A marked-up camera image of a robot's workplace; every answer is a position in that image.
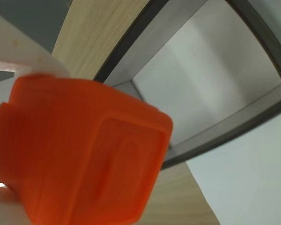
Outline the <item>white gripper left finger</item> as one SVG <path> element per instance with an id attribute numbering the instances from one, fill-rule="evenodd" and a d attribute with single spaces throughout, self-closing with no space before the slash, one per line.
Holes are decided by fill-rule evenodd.
<path id="1" fill-rule="evenodd" d="M 0 225 L 30 225 L 23 206 L 15 193 L 0 187 Z"/>

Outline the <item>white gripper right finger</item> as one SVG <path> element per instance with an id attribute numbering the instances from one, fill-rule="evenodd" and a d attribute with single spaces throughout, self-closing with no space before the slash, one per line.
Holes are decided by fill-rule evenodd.
<path id="1" fill-rule="evenodd" d="M 0 15 L 0 71 L 15 76 L 36 73 L 69 77 L 70 73 L 47 50 Z"/>

